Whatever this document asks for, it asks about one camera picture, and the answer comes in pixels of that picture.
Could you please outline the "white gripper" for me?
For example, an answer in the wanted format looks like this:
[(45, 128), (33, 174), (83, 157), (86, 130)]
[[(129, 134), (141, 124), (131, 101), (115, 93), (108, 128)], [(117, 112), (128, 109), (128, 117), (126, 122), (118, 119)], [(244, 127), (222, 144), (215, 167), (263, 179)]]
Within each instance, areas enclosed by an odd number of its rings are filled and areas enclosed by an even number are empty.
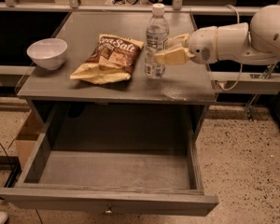
[(199, 64), (215, 63), (218, 61), (217, 27), (205, 27), (191, 34), (171, 37), (167, 40), (167, 48), (155, 54), (157, 63), (180, 65), (189, 60)]

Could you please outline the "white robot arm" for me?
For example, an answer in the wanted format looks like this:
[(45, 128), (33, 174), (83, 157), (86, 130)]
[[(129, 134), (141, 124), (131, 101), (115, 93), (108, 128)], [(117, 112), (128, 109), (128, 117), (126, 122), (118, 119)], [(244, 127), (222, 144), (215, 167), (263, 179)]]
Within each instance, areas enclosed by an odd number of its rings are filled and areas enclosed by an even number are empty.
[(167, 65), (235, 61), (248, 65), (280, 62), (280, 6), (261, 8), (251, 22), (211, 26), (168, 39), (155, 54)]

